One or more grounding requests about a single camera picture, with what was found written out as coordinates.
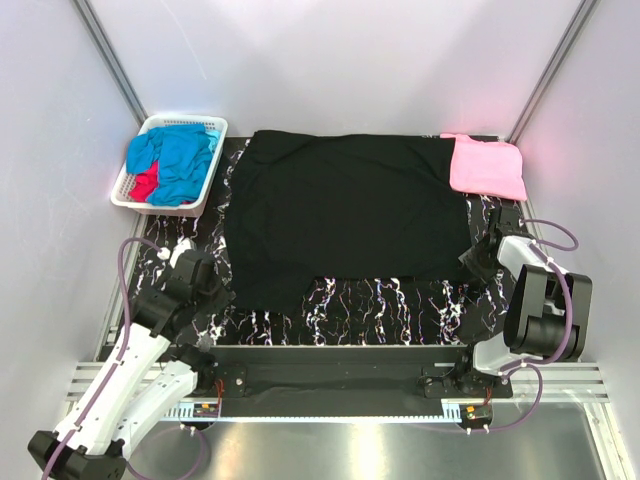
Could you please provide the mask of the black t-shirt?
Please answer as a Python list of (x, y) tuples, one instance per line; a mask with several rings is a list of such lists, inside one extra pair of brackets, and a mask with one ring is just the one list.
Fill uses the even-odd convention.
[(292, 314), (312, 282), (461, 281), (471, 245), (451, 138), (254, 133), (224, 235), (238, 308)]

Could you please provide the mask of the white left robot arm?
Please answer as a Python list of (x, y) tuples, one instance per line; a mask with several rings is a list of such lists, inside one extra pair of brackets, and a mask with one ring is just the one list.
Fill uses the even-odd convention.
[(191, 241), (159, 254), (169, 261), (165, 279), (125, 307), (120, 336), (76, 406), (31, 438), (28, 451), (43, 478), (119, 479), (139, 443), (183, 398), (222, 395), (215, 357), (192, 344), (177, 348), (155, 380), (141, 385), (198, 307), (224, 307), (229, 299), (214, 259)]

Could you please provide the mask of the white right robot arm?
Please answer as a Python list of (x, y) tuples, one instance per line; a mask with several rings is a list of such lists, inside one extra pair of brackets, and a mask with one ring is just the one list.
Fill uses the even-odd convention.
[(518, 367), (573, 362), (581, 357), (593, 291), (592, 280), (568, 271), (544, 253), (548, 243), (523, 231), (512, 207), (491, 211), (484, 237), (460, 257), (473, 280), (498, 273), (516, 280), (502, 333), (476, 343), (454, 371), (454, 384), (476, 396), (492, 379)]

